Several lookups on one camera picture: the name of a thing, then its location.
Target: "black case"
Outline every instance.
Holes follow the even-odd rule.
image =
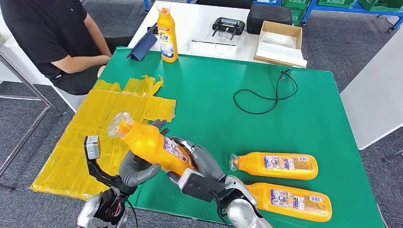
[[[291,9],[281,6],[253,4],[246,20],[246,31],[250,34],[260,34],[263,21],[292,25]]]

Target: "black pants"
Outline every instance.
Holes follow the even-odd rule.
[[[105,38],[109,50],[113,54],[116,47],[126,47],[132,40],[130,37]],[[50,81],[59,89],[73,95],[85,95],[98,80],[98,71],[102,66],[92,66],[84,71],[68,74],[63,72],[61,77]]]

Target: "bottle label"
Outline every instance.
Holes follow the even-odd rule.
[[[313,170],[312,161],[308,157],[263,156],[263,160],[268,170]]]
[[[181,152],[179,145],[175,141],[173,141],[167,137],[164,137],[164,150],[167,151],[168,153],[174,155],[175,157],[181,159],[183,162],[186,162],[188,159]]]
[[[160,47],[161,47],[161,54],[167,58],[173,58],[173,41],[172,36],[168,33],[168,28],[160,28],[159,35],[160,35]]]
[[[325,200],[320,196],[296,196],[288,191],[271,189],[270,203],[279,207],[326,214]]]

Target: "bottle cap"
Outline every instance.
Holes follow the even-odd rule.
[[[118,113],[108,126],[111,137],[125,137],[133,126],[133,119],[128,112]]]
[[[230,170],[236,171],[239,169],[239,159],[236,154],[231,154],[230,157]]]
[[[161,14],[168,14],[169,11],[171,9],[171,5],[168,2],[160,2],[157,5],[157,10],[161,13]]]

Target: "black t-shirt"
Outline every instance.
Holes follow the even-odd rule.
[[[98,56],[79,0],[0,0],[6,25],[38,70],[47,78],[62,71],[51,62],[67,55]]]

